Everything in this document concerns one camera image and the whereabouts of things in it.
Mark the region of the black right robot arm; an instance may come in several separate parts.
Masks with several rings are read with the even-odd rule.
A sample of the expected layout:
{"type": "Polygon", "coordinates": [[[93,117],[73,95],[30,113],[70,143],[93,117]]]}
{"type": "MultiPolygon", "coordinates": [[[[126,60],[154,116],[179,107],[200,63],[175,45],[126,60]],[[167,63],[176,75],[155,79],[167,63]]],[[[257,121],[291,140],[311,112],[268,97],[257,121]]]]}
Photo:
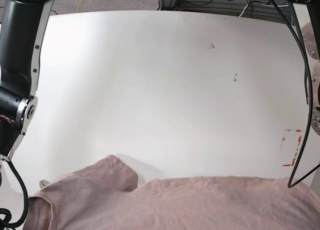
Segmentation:
{"type": "Polygon", "coordinates": [[[16,229],[26,220],[27,188],[12,163],[37,108],[42,43],[54,0],[5,0],[0,26],[0,159],[7,162],[23,192],[23,212],[11,222],[0,210],[0,228],[16,229]]]}

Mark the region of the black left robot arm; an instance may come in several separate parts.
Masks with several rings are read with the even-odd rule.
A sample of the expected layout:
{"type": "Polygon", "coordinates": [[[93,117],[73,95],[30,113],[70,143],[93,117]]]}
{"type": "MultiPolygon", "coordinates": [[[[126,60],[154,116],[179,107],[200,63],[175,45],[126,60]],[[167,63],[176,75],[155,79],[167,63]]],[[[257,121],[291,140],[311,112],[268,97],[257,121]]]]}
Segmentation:
{"type": "Polygon", "coordinates": [[[293,170],[290,174],[289,180],[288,180],[288,184],[287,187],[289,189],[295,187],[296,185],[298,185],[299,183],[301,183],[303,180],[305,180],[307,177],[309,177],[313,172],[315,172],[320,165],[318,164],[316,167],[314,167],[312,170],[310,170],[308,173],[306,173],[304,176],[302,176],[300,179],[298,179],[297,181],[293,182],[295,174],[297,172],[299,163],[301,161],[301,158],[303,156],[305,147],[306,147],[306,143],[307,140],[309,138],[309,134],[310,134],[310,129],[311,129],[311,125],[312,125],[312,112],[313,112],[313,86],[312,86],[312,77],[311,77],[311,71],[310,71],[310,66],[309,66],[309,62],[308,62],[308,57],[306,54],[306,50],[305,47],[302,45],[302,41],[299,39],[296,31],[294,30],[294,28],[292,27],[291,23],[287,20],[287,18],[285,17],[285,15],[283,14],[283,12],[280,10],[280,8],[278,7],[278,5],[276,4],[275,0],[269,0],[271,2],[271,5],[275,8],[275,10],[278,12],[280,18],[283,20],[283,22],[285,23],[285,25],[288,27],[290,33],[292,34],[303,59],[303,63],[304,63],[304,90],[305,90],[305,94],[306,94],[306,100],[307,100],[307,104],[308,104],[308,117],[307,117],[307,125],[306,125],[306,130],[305,130],[305,134],[302,140],[302,145],[300,148],[300,151],[298,153],[298,156],[295,160],[295,164],[293,166],[293,170]]]}

